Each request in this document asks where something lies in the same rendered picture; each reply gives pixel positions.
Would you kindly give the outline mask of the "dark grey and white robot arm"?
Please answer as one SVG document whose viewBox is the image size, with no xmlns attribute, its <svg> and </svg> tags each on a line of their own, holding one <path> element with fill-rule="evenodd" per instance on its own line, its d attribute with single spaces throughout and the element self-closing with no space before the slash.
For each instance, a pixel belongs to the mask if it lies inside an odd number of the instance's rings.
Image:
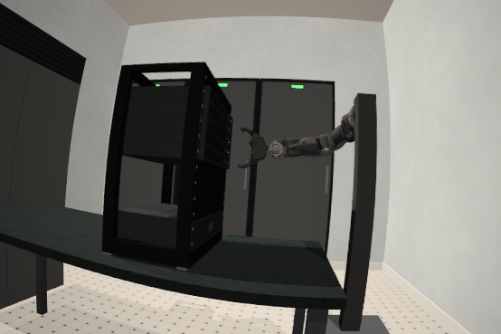
<svg viewBox="0 0 501 334">
<path fill-rule="evenodd" d="M 332 155 L 334 151 L 340 149 L 346 142 L 354 142 L 354 106 L 342 117 L 341 124 L 329 135 L 323 134 L 314 138 L 305 137 L 303 139 L 272 141 L 273 143 L 270 144 L 270 147 L 278 145 L 280 147 L 280 152 L 275 154 L 269 150 L 269 153 L 274 159 L 303 155 L 305 157 Z M 279 157 L 283 151 L 283 147 L 279 142 L 286 147 L 286 153 L 283 157 Z"/>
</svg>

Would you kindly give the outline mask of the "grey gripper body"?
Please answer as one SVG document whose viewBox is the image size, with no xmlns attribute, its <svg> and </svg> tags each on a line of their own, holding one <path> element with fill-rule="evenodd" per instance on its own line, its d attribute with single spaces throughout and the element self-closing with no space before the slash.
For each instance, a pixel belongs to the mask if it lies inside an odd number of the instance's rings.
<svg viewBox="0 0 501 334">
<path fill-rule="evenodd" d="M 269 147 L 262 135 L 251 138 L 250 146 L 252 147 L 251 154 L 256 160 L 264 159 L 266 157 L 266 150 L 271 150 L 275 154 L 280 151 L 280 147 L 278 145 Z"/>
</svg>

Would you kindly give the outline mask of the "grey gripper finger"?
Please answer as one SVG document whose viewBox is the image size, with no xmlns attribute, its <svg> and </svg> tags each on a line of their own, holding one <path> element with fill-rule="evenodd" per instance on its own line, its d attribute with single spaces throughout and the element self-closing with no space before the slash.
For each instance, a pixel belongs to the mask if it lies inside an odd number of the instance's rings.
<svg viewBox="0 0 501 334">
<path fill-rule="evenodd" d="M 252 157 L 250 159 L 250 162 L 246 163 L 243 166 L 239 164 L 237 167 L 239 167 L 239 168 L 246 168 L 246 167 L 250 167 L 252 165 L 256 165 L 258 162 L 259 162 L 259 160 L 256 160 L 254 157 Z"/>
<path fill-rule="evenodd" d="M 248 128 L 245 128 L 245 127 L 241 127 L 241 131 L 242 132 L 244 132 L 244 131 L 249 132 L 249 134 L 251 135 L 252 138 L 258 136 L 258 134 L 255 134 L 251 129 L 248 129 Z"/>
</svg>

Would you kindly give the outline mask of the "black server rack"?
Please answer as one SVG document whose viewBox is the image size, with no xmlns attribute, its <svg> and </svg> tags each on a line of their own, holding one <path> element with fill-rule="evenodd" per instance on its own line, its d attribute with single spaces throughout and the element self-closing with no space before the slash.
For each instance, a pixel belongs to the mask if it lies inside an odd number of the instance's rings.
<svg viewBox="0 0 501 334">
<path fill-rule="evenodd" d="M 191 72 L 190 84 L 156 86 L 143 74 L 149 72 Z M 133 81 L 140 86 L 132 87 Z M 121 65 L 109 135 L 103 254 L 187 271 L 221 241 L 231 112 L 206 62 Z M 164 164 L 161 204 L 118 208 L 122 156 Z M 178 205 L 171 205 L 174 165 L 181 166 Z"/>
</svg>

